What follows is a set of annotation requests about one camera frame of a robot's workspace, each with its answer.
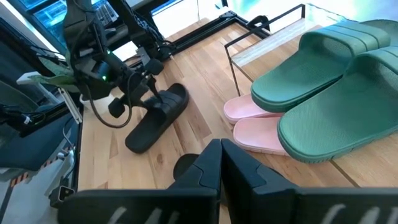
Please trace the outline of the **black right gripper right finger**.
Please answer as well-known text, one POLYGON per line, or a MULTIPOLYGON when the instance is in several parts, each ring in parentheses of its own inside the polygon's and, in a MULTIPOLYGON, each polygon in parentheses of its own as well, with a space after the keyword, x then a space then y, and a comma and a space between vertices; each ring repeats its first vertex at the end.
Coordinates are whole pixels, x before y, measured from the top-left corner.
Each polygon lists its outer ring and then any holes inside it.
POLYGON ((397 223, 397 189, 300 187, 229 139, 222 178, 232 223, 397 223))

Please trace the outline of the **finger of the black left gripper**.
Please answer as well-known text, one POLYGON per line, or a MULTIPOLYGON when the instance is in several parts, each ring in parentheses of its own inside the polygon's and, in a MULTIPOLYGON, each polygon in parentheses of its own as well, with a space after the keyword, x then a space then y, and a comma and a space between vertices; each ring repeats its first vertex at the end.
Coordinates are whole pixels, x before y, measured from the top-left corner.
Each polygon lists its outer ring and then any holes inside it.
POLYGON ((150 89, 150 91, 156 96, 156 98, 159 101, 162 101, 161 96, 159 95, 158 90, 156 89, 156 79, 151 75, 150 78, 148 79, 148 87, 150 89))

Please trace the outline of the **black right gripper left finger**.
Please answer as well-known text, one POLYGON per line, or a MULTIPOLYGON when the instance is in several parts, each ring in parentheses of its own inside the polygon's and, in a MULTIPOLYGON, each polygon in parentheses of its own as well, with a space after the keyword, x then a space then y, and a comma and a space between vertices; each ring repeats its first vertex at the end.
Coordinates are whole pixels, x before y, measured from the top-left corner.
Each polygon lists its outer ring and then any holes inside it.
POLYGON ((210 141, 167 189, 84 190, 68 197, 59 223, 217 223, 222 145, 210 141))

